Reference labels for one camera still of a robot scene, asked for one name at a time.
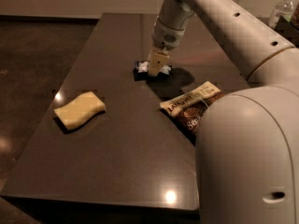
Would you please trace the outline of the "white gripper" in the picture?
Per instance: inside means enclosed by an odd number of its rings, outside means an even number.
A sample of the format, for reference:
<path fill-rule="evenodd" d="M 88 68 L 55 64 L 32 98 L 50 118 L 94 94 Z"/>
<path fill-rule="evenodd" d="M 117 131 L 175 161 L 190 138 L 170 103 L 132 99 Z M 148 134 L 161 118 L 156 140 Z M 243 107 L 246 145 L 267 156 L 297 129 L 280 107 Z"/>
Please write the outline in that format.
<path fill-rule="evenodd" d="M 184 33 L 184 30 L 172 29 L 157 19 L 152 30 L 152 44 L 157 49 L 175 49 Z M 148 74 L 152 77 L 156 77 L 169 60 L 169 54 L 165 50 L 157 49 L 149 54 Z"/>

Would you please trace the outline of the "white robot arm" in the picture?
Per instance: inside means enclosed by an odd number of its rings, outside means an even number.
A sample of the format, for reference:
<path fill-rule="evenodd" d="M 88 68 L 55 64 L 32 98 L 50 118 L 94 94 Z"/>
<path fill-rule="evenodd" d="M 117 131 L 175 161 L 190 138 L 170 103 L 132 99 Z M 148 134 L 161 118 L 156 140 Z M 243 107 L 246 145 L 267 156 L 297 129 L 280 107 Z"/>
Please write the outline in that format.
<path fill-rule="evenodd" d="M 201 224 L 299 224 L 297 47 L 232 0 L 164 0 L 151 75 L 196 14 L 249 83 L 206 111 L 196 138 Z"/>

